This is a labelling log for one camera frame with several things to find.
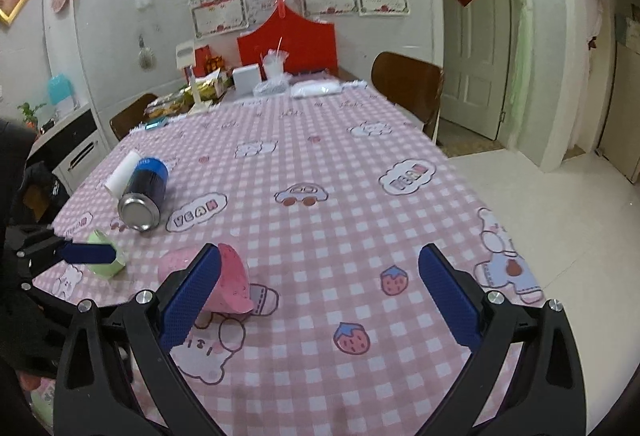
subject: white paper roll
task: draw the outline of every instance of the white paper roll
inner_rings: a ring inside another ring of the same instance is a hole
[[[129,178],[133,174],[133,170],[136,168],[138,162],[142,159],[136,151],[130,151],[127,156],[124,157],[123,161],[116,167],[116,170],[113,171],[110,177],[107,178],[107,181],[104,183],[104,188],[119,200],[124,193],[124,190],[127,188],[127,184],[129,183]]]

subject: red clip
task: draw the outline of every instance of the red clip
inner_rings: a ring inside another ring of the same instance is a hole
[[[286,10],[285,10],[285,6],[284,6],[284,0],[276,0],[276,4],[278,6],[278,15],[280,16],[280,19],[284,19]]]

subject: pink checkered tablecloth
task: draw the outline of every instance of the pink checkered tablecloth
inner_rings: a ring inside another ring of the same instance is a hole
[[[170,175],[161,225],[125,229],[102,183],[126,154]],[[216,207],[207,207],[214,200]],[[233,435],[413,435],[463,368],[417,272],[435,243],[454,267],[516,303],[542,305],[526,263],[447,158],[374,89],[219,106],[125,138],[54,223],[111,236],[129,257],[110,280],[59,263],[35,281],[77,304],[158,287],[169,251],[228,243],[246,262],[251,315],[201,315],[172,356]],[[503,367],[482,419],[513,373]],[[145,413],[158,418],[137,375]]]

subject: drawer handle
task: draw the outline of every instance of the drawer handle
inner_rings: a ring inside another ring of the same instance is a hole
[[[78,155],[76,156],[76,158],[74,158],[71,163],[69,164],[69,171],[71,171],[72,169],[75,169],[76,166],[82,162],[82,160],[84,159],[84,157],[86,155],[88,155],[89,153],[91,153],[94,150],[94,147],[96,146],[97,142],[92,142],[89,143],[82,151],[80,151],[80,153],[78,153]]]

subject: white box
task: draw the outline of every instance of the white box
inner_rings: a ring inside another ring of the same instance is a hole
[[[240,96],[253,95],[254,88],[262,82],[262,77],[260,76],[260,65],[258,64],[250,64],[249,66],[235,68],[233,75],[236,94]]]

